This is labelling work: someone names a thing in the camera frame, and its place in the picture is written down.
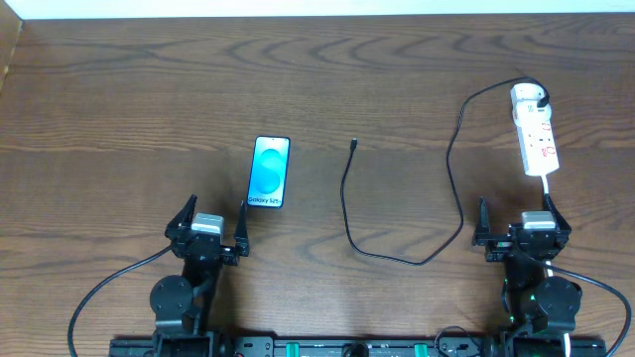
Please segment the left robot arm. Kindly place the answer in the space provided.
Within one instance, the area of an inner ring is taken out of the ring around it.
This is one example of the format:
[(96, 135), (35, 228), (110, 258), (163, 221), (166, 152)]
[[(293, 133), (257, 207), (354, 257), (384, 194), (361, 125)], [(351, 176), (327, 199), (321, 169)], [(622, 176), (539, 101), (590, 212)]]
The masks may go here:
[(208, 325), (220, 273), (225, 266), (236, 266), (250, 253), (247, 233), (247, 205), (242, 203), (233, 245), (222, 243), (224, 218), (196, 213), (192, 195), (182, 210), (168, 223), (165, 236), (170, 250), (184, 262), (178, 275), (160, 279), (150, 293), (155, 314), (153, 357), (232, 356), (232, 339)]

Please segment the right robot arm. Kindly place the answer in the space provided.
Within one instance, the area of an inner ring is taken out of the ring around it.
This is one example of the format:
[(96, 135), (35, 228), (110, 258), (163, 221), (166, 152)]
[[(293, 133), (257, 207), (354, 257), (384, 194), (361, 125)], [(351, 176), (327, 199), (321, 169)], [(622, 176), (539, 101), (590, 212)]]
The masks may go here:
[(549, 272), (549, 263), (566, 247), (572, 228), (543, 195), (543, 208), (527, 211), (505, 234), (492, 232), (489, 210), (479, 200), (474, 246), (485, 248), (485, 261), (505, 269), (501, 299), (510, 324), (487, 337), (484, 356), (566, 356), (581, 305), (581, 287)]

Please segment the blue Galaxy smartphone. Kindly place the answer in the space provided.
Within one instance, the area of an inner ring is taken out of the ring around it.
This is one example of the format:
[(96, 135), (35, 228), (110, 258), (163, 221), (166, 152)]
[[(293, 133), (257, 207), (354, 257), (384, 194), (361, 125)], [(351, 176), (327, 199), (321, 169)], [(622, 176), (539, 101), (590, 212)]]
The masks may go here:
[(258, 136), (255, 139), (247, 204), (254, 207), (282, 208), (290, 161), (288, 137)]

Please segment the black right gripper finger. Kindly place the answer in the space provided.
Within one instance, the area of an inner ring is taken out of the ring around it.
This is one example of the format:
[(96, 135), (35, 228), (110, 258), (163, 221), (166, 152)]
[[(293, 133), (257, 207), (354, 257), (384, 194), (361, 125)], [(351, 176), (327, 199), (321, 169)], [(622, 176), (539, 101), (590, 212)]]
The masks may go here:
[(487, 238), (491, 234), (489, 209), (484, 197), (480, 197), (478, 205), (478, 222), (475, 227), (476, 238)]
[(549, 193), (544, 193), (543, 194), (543, 208), (549, 212), (552, 213), (554, 220), (556, 222), (556, 225), (559, 229), (569, 229), (570, 225), (567, 223), (567, 221), (564, 219), (564, 217), (560, 214), (560, 212), (557, 210), (551, 195)]

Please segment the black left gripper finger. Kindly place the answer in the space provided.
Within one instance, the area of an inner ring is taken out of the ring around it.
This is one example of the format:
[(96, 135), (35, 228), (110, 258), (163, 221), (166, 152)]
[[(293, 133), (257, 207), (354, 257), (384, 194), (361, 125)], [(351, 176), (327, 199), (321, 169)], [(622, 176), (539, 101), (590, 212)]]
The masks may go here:
[(241, 202), (238, 222), (234, 232), (234, 240), (237, 248), (248, 248), (249, 238), (247, 230), (247, 204), (245, 201)]
[(192, 194), (181, 211), (168, 223), (166, 230), (173, 231), (181, 228), (190, 228), (193, 221), (196, 201), (197, 196)]

